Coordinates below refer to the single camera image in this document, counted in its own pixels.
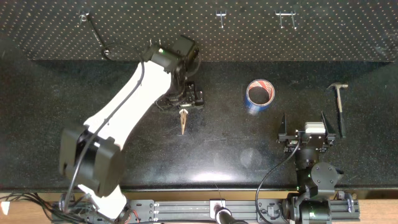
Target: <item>black table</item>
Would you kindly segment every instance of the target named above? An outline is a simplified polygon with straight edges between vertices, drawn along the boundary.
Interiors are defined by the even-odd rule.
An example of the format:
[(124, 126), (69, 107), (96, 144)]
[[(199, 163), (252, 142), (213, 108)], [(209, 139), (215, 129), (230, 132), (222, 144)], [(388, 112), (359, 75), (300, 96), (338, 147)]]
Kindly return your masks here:
[[(63, 191), (58, 173), (60, 133), (83, 123), (130, 79), (136, 63), (28, 61), (10, 50), (0, 64), (0, 191)], [(398, 67), (372, 62), (203, 62), (193, 77), (205, 107), (191, 110), (181, 135), (176, 111), (151, 107), (124, 150), (124, 190), (243, 189), (287, 157), (276, 142), (283, 113), (289, 130), (320, 121), (338, 130), (333, 82), (341, 91), (347, 138), (321, 155), (345, 171), (341, 189), (398, 187)], [(247, 113), (243, 92), (265, 78), (275, 100), (258, 116)], [(295, 189), (293, 161), (265, 189)]]

